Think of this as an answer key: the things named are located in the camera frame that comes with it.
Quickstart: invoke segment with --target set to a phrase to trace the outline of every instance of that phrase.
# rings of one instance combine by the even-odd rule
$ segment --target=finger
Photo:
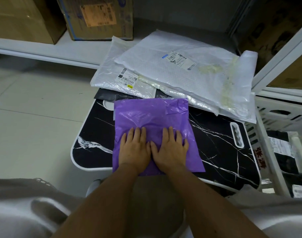
[[[175,141],[173,127],[169,127],[169,141]]]
[[[133,139],[133,128],[131,128],[130,130],[129,130],[129,133],[128,133],[128,136],[127,136],[127,142],[131,142],[132,141],[132,139]]]
[[[150,148],[153,158],[157,157],[158,155],[158,148],[156,147],[155,143],[153,141],[150,142]]]
[[[183,148],[184,148],[185,152],[188,151],[188,147],[189,147],[188,140],[184,139],[184,146],[183,146]]]
[[[182,145],[182,135],[180,131],[176,131],[176,142],[180,145]]]
[[[145,144],[147,139],[147,130],[145,127],[141,129],[140,143]]]
[[[122,137],[121,137],[121,141],[120,141],[120,147],[122,148],[124,145],[125,145],[125,143],[126,143],[126,133],[124,133],[123,135],[122,135]]]
[[[162,144],[165,144],[169,142],[169,133],[167,128],[163,128],[163,133],[162,133]]]
[[[140,142],[140,128],[137,127],[134,131],[134,136],[133,136],[133,140],[135,142]]]
[[[151,156],[151,147],[150,147],[150,142],[148,142],[148,143],[146,144],[146,149],[147,149],[147,154],[148,154],[148,157],[150,157],[150,156]]]

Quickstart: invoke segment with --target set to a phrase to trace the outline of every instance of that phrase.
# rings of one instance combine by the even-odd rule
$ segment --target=person's left hand
[[[126,140],[126,133],[123,134],[120,142],[119,166],[123,164],[133,165],[138,174],[143,172],[151,160],[150,143],[146,143],[146,128],[131,128]]]

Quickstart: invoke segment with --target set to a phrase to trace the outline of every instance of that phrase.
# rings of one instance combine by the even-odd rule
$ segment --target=forearm
[[[186,218],[196,237],[267,237],[239,209],[185,167],[168,173],[185,202]]]
[[[121,165],[85,199],[53,237],[122,237],[129,198],[137,175],[133,166]]]

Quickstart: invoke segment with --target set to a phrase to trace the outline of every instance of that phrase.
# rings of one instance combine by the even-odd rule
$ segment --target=blue printed logo on box
[[[118,0],[118,4],[119,4],[120,7],[125,7],[126,0]]]

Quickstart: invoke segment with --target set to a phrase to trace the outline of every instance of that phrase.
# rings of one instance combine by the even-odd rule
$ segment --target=white shipping label
[[[164,55],[162,58],[168,60],[173,64],[176,64],[177,66],[180,66],[186,71],[190,71],[196,65],[196,63],[194,63],[192,60],[184,57],[178,52],[170,52],[169,54]]]
[[[124,68],[118,77],[116,77],[116,82],[122,83],[128,88],[133,88],[138,80],[138,76],[138,74]]]
[[[288,141],[269,137],[273,152],[294,158]]]
[[[294,198],[302,198],[302,185],[292,185]]]

